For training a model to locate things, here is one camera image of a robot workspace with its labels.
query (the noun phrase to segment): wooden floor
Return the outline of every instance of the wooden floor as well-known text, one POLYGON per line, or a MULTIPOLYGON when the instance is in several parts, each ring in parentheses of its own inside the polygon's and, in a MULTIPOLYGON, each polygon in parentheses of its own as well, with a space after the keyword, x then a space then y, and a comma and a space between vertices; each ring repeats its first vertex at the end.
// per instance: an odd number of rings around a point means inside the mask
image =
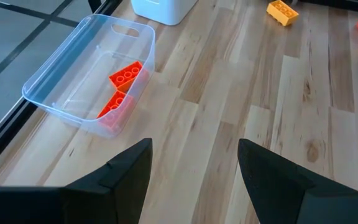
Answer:
POLYGON ((141 223, 258 223, 237 166, 248 138, 358 190, 358 12, 299 3, 282 27, 266 7, 199 0, 167 27, 124 1, 114 16, 157 33, 156 73, 125 130, 103 140, 37 111, 2 157, 0 185, 67 184, 152 137, 141 223))

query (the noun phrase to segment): hardwood plank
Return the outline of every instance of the hardwood plank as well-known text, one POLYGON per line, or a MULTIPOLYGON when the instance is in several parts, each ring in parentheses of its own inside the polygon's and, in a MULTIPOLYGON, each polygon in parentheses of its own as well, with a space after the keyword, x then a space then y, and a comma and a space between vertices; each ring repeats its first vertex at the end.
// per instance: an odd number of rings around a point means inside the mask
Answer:
POLYGON ((220 122, 192 223, 224 223, 237 165, 237 128, 220 122))
POLYGON ((300 58, 305 68, 298 71, 304 77, 301 113, 295 120, 298 141, 292 145, 292 156, 302 166, 333 178, 332 152, 328 146, 328 109, 330 106, 328 66, 328 9, 312 4, 301 41, 300 58))
POLYGON ((299 134, 295 132, 295 124, 301 115, 305 76, 300 74, 305 74, 304 71, 304 62, 297 58, 284 56, 270 150, 287 159, 293 159, 293 157, 296 159, 297 155, 293 154, 292 150, 296 150, 293 147, 293 142, 300 139, 299 134))
POLYGON ((163 70, 165 83, 179 88, 185 86, 193 72, 218 14, 218 9, 209 0, 199 0, 192 11, 188 15, 191 22, 181 33, 163 70))
POLYGON ((215 63, 206 83, 158 223, 191 222, 231 82, 221 75, 224 63, 215 63))
POLYGON ((277 102, 286 37, 285 28, 278 26, 276 20, 269 19, 266 20, 261 37, 263 44, 260 45, 255 59, 253 73, 256 76, 256 83, 252 104, 271 110, 277 102))
POLYGON ((298 20, 291 24, 290 27, 286 29, 286 39, 285 39, 285 52, 284 54, 286 56, 291 56, 295 58, 300 58, 301 54, 301 43, 303 40, 303 29, 305 27, 305 24, 308 23, 309 20, 309 4, 299 2, 298 4, 291 5, 292 9, 294 9, 296 12, 302 12, 299 16, 298 20))
POLYGON ((217 59, 219 49, 225 49, 229 44, 230 33, 226 27, 233 13, 228 9, 219 9, 214 26, 209 34, 206 46, 201 53, 196 66, 191 73, 181 93, 181 98, 193 103, 199 103, 206 82, 217 59))
POLYGON ((0 175, 0 185, 37 185, 47 167, 57 157, 60 157, 61 151, 67 148, 68 142, 70 142, 77 130, 77 128, 62 123, 56 117, 45 117, 35 129, 31 130, 32 132, 25 142, 20 146, 15 146, 19 148, 14 150, 21 153, 16 154, 17 157, 15 156, 14 161, 11 161, 13 163, 4 169, 3 172, 7 172, 7 174, 2 173, 0 175), (64 130, 64 133, 55 136, 54 132, 57 128, 64 130), (39 144, 45 139, 45 136, 55 137, 48 144, 39 144), (29 172, 29 167, 32 167, 32 158, 34 157, 42 159, 38 159, 37 167, 34 167, 29 172))
POLYGON ((0 185, 4 183, 9 175, 9 172, 19 162, 19 158, 27 151, 24 142, 27 142, 33 135, 33 130, 46 116, 46 112, 37 110, 29 120, 23 125, 17 133, 18 138, 14 138, 0 155, 0 185))
POLYGON ((162 142, 155 143, 158 149, 153 155, 152 176, 140 223, 157 223, 197 109, 194 103, 175 101, 163 129, 162 142))
POLYGON ((216 3, 217 7, 225 7, 226 9, 234 10, 236 7, 237 0, 218 0, 216 3))
POLYGON ((176 25, 175 27, 165 26, 158 41, 155 43, 155 71, 163 72, 165 65, 167 64, 168 59, 172 55, 173 49, 175 48, 180 34, 183 32, 184 28, 189 21, 189 17, 194 13, 194 10, 189 12, 189 15, 184 18, 184 20, 176 25))
POLYGON ((239 63, 241 61, 247 61, 245 57, 241 57, 241 49, 244 44, 246 44, 246 37, 247 37, 247 28, 248 23, 250 22, 250 15, 252 10, 250 10, 250 7, 248 5, 248 1, 242 4, 242 7, 244 7, 244 17, 241 19, 241 24, 239 24, 239 29, 237 32, 233 35, 234 36, 234 42, 232 43, 232 49, 231 54, 228 56, 228 60, 235 64, 239 63))
POLYGON ((347 11, 329 8, 328 24, 331 105, 340 110, 354 112, 347 11))
POLYGON ((217 58, 224 61, 230 61, 232 51, 237 42, 237 37, 241 31, 241 25, 244 23, 244 17, 246 15, 247 2, 237 1, 236 7, 231 10, 232 14, 229 21, 225 25, 223 30, 224 34, 227 34, 225 38, 221 40, 221 44, 218 46, 217 58))
MULTIPOLYGON (((244 138, 268 148, 271 138, 269 132, 271 114, 270 110, 252 105, 249 110, 244 138)), ((236 164, 236 176, 224 223, 258 224, 259 221, 242 179, 240 167, 238 163, 236 164)))
POLYGON ((333 179, 358 189, 358 156, 354 113, 330 108, 329 140, 333 152, 333 179))
POLYGON ((262 37, 266 24, 273 24, 272 18, 266 13, 267 1, 248 0, 246 36, 239 52, 239 61, 248 60, 255 62, 258 59, 261 45, 264 44, 262 37))
POLYGON ((222 121, 234 124, 238 128, 244 127, 252 103, 256 82, 256 75, 252 72, 253 67, 250 62, 244 62, 225 68, 225 74, 232 74, 233 80, 224 106, 222 121))

